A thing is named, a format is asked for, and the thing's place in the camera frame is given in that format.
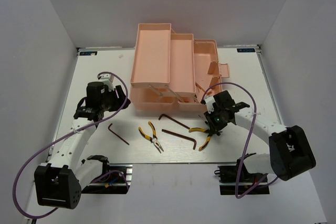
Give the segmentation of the pink plastic tool box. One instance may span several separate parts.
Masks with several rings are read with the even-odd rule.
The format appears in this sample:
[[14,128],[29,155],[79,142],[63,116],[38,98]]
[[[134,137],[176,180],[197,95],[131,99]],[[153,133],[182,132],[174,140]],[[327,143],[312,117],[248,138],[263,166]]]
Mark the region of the pink plastic tool box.
[[136,110],[204,112],[195,83],[214,95],[229,76],[215,40],[176,33],[170,23],[138,25],[130,80]]

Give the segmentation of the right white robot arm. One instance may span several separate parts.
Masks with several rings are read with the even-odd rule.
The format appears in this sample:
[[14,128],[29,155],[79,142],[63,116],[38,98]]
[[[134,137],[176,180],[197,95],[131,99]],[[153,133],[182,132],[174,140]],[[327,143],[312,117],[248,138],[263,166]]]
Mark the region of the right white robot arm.
[[316,159],[303,128],[285,126],[269,120],[245,102],[236,103],[223,91],[206,96],[201,103],[206,106],[204,116],[210,135],[219,135],[232,123],[248,130],[248,136],[257,136],[269,147],[266,154],[243,154],[237,161],[237,176],[247,182],[256,174],[274,174],[288,181],[316,167]]

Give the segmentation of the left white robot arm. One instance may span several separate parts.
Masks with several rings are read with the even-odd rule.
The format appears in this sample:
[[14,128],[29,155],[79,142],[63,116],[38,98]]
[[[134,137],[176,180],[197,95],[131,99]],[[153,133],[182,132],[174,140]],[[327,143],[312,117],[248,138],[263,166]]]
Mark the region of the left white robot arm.
[[106,112],[118,112],[130,104],[126,90],[113,85],[114,76],[101,73],[98,80],[86,87],[86,96],[78,103],[70,136],[61,142],[59,150],[45,165],[34,173],[37,202],[41,206],[74,209],[81,192],[94,180],[104,182],[110,178],[108,158],[91,155],[81,160]]

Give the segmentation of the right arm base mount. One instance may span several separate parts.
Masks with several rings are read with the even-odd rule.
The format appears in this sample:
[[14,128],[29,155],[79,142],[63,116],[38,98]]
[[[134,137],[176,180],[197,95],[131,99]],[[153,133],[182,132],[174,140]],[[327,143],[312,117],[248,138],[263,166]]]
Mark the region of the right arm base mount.
[[[222,196],[235,195],[236,177],[238,165],[222,165],[218,166],[214,171],[214,175],[219,179],[219,189]],[[262,173],[250,174],[243,166],[239,179],[238,194],[241,195],[251,186],[256,184],[263,177]],[[265,178],[249,195],[268,195],[270,194],[267,186],[268,179]]]

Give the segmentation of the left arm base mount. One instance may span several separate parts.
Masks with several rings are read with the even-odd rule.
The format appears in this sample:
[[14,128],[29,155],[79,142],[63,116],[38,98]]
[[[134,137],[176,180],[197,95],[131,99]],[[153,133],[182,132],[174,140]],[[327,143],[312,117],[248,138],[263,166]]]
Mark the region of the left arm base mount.
[[91,155],[80,161],[76,177],[83,194],[125,195],[131,186],[132,164],[111,164],[107,157]]

